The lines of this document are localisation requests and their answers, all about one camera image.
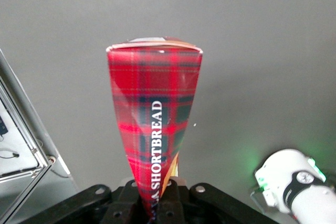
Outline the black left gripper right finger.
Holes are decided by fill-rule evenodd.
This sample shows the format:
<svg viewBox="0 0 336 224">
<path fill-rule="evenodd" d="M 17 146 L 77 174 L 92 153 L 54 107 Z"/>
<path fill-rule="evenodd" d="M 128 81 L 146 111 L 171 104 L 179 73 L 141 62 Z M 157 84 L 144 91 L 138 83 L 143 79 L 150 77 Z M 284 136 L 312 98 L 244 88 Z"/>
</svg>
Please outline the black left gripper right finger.
<svg viewBox="0 0 336 224">
<path fill-rule="evenodd" d="M 157 223 L 276 223 L 208 183 L 187 188 L 171 178 L 158 204 Z"/>
</svg>

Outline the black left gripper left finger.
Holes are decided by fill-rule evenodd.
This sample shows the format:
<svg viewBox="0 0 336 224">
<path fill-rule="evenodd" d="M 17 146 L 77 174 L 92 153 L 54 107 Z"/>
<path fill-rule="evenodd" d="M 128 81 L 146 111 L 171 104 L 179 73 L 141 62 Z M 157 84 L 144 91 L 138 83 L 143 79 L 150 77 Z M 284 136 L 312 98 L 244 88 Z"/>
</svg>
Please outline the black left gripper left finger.
<svg viewBox="0 0 336 224">
<path fill-rule="evenodd" d="M 112 191 L 94 185 L 21 223 L 144 223 L 138 188 L 134 180 Z"/>
</svg>

